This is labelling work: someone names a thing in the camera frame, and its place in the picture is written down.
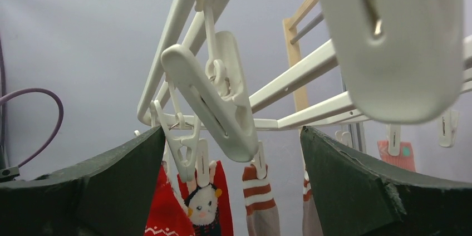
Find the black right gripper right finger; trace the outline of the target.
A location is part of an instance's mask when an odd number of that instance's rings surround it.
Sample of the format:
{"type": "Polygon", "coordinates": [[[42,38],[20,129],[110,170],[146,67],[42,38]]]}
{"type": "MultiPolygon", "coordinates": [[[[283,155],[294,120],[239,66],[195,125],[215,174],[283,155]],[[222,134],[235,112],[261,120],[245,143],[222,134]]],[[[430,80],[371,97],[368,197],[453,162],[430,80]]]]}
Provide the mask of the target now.
{"type": "Polygon", "coordinates": [[[470,235],[471,184],[388,164],[311,126],[300,134],[324,235],[470,235]]]}

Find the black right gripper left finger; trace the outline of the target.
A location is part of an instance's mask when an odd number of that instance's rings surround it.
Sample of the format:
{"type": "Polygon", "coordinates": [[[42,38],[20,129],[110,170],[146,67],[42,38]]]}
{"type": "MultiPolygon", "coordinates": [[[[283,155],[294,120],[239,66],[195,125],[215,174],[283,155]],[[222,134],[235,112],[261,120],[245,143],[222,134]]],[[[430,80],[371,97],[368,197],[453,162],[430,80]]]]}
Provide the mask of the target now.
{"type": "Polygon", "coordinates": [[[165,146],[160,127],[73,166],[1,184],[2,235],[143,235],[165,146]]]}

